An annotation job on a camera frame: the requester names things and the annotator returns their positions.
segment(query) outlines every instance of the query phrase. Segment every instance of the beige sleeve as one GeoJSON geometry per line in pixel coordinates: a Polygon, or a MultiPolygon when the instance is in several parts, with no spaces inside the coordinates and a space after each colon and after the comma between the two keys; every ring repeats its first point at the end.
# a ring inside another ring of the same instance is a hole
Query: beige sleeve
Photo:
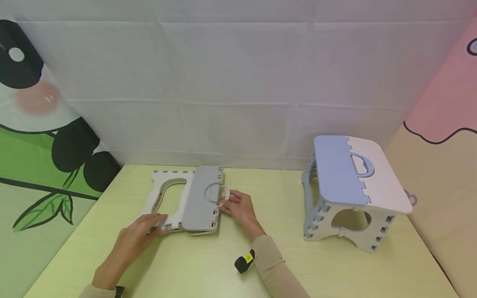
{"type": "Polygon", "coordinates": [[[93,285],[88,285],[81,292],[79,298],[114,298],[116,296],[116,290],[104,290],[102,288],[96,288],[93,285]]]}
{"type": "Polygon", "coordinates": [[[252,243],[254,262],[273,298],[310,298],[303,286],[285,264],[277,245],[270,236],[260,236],[252,243]]]}

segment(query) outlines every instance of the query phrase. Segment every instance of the cartoon decoration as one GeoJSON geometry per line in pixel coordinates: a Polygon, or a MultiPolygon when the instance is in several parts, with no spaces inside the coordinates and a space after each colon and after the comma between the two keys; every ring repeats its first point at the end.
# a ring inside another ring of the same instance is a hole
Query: cartoon decoration
{"type": "Polygon", "coordinates": [[[474,17],[404,122],[428,143],[441,144],[460,131],[477,134],[476,27],[474,17]]]}
{"type": "Polygon", "coordinates": [[[0,65],[0,183],[41,191],[13,230],[58,214],[72,225],[74,200],[97,200],[120,166],[61,99],[40,55],[9,20],[0,20],[0,65]]]}

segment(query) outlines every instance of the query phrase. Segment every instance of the black wrist strap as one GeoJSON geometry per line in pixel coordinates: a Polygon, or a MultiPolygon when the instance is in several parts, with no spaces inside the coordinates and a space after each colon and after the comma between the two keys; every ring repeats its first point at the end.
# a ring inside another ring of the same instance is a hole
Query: black wrist strap
{"type": "Polygon", "coordinates": [[[255,258],[255,251],[253,249],[251,249],[249,251],[249,253],[247,253],[243,257],[239,257],[235,261],[235,264],[234,264],[235,268],[237,268],[237,270],[240,274],[244,273],[245,271],[247,271],[250,268],[250,266],[253,263],[254,258],[255,258]]]}

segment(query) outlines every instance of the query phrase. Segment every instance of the table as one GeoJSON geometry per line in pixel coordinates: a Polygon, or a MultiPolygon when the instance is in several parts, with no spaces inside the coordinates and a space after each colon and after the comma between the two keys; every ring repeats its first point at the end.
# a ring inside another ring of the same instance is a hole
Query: table
{"type": "MultiPolygon", "coordinates": [[[[26,298],[77,297],[91,282],[117,234],[142,209],[154,170],[190,167],[126,165],[40,275],[26,298]]],[[[257,218],[311,297],[445,297],[455,291],[406,216],[398,216],[374,255],[345,237],[302,239],[301,171],[225,169],[225,184],[252,196],[257,218]]],[[[269,297],[252,267],[237,257],[250,248],[222,214],[215,235],[173,233],[156,240],[126,272],[126,297],[269,297]]]]}

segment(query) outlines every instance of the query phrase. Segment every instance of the stool handle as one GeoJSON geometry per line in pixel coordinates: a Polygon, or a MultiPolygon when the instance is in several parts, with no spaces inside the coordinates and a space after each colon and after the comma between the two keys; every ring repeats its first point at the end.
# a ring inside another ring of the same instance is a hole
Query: stool handle
{"type": "Polygon", "coordinates": [[[353,155],[361,158],[364,161],[364,167],[367,170],[366,173],[363,173],[363,174],[358,173],[358,170],[356,169],[356,165],[354,164],[354,160],[353,160],[353,158],[351,158],[351,161],[353,162],[353,165],[354,165],[354,169],[355,169],[356,173],[358,174],[358,177],[368,178],[368,177],[371,177],[372,175],[374,175],[374,165],[368,158],[366,158],[366,157],[364,157],[364,156],[362,156],[361,154],[358,154],[358,153],[351,153],[351,156],[353,156],[353,155]]]}

